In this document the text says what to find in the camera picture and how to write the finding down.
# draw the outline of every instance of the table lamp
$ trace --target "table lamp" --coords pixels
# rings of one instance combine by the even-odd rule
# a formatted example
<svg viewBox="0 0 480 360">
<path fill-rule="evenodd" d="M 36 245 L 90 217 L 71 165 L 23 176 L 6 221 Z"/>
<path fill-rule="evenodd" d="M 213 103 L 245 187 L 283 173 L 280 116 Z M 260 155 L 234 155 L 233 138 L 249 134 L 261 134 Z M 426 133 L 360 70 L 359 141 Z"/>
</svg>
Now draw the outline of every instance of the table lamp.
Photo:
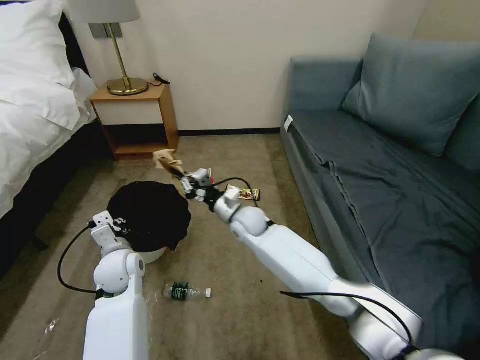
<svg viewBox="0 0 480 360">
<path fill-rule="evenodd" d="M 115 48 L 123 77 L 109 80 L 108 91 L 113 95 L 135 95 L 146 91 L 149 83 L 140 78 L 128 77 L 119 45 L 112 29 L 113 23 L 127 23 L 140 19 L 135 0 L 68 0 L 70 16 L 74 21 L 89 24 L 106 24 Z"/>
</svg>

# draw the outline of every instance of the green bottle label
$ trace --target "green bottle label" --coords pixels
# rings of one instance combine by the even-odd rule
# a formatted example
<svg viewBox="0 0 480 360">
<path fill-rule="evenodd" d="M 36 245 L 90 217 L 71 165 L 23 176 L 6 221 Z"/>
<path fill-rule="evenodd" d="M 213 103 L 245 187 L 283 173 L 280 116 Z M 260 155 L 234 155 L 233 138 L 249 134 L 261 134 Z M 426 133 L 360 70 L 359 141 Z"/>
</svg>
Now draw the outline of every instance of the green bottle label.
<svg viewBox="0 0 480 360">
<path fill-rule="evenodd" d="M 187 292 L 189 291 L 188 282 L 174 282 L 171 288 L 171 299 L 185 301 L 187 300 Z"/>
</svg>

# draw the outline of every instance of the gray pillow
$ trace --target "gray pillow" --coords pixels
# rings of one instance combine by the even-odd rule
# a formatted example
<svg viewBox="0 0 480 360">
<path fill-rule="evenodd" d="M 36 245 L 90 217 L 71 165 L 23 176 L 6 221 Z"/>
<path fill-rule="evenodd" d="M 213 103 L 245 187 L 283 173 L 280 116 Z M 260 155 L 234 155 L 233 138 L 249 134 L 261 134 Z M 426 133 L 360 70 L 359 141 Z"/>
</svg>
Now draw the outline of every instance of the gray pillow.
<svg viewBox="0 0 480 360">
<path fill-rule="evenodd" d="M 480 93 L 480 44 L 370 38 L 343 109 L 431 155 L 442 155 Z"/>
<path fill-rule="evenodd" d="M 480 96 L 470 104 L 448 140 L 445 156 L 480 175 Z"/>
</svg>

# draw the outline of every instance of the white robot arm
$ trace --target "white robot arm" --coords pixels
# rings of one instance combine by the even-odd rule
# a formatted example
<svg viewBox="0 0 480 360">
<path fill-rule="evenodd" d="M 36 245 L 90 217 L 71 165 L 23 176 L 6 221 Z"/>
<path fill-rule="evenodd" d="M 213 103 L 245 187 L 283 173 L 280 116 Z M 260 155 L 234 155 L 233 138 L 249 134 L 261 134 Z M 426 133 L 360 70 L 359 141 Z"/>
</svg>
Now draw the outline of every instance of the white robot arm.
<svg viewBox="0 0 480 360">
<path fill-rule="evenodd" d="M 295 232 L 274 224 L 257 207 L 242 207 L 238 189 L 219 191 L 205 169 L 191 174 L 168 170 L 179 178 L 187 199 L 208 204 L 290 290 L 349 318 L 353 340 L 370 359 L 460 359 L 440 350 L 416 349 L 413 343 L 422 326 L 418 315 L 373 284 L 340 278 L 329 259 Z M 148 360 L 144 262 L 125 239 L 116 237 L 107 211 L 93 220 L 91 234 L 102 248 L 102 259 L 94 273 L 99 296 L 88 317 L 83 359 Z"/>
</svg>

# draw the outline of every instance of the sofa armrest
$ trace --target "sofa armrest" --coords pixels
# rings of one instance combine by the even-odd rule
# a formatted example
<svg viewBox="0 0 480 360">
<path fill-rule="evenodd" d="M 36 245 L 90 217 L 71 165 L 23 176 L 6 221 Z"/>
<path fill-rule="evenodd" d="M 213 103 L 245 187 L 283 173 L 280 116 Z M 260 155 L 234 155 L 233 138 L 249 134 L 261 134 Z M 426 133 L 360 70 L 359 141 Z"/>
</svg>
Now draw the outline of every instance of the sofa armrest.
<svg viewBox="0 0 480 360">
<path fill-rule="evenodd" d="M 295 110 L 341 109 L 347 93 L 360 80 L 361 72 L 362 59 L 358 56 L 292 57 L 284 115 Z"/>
</svg>

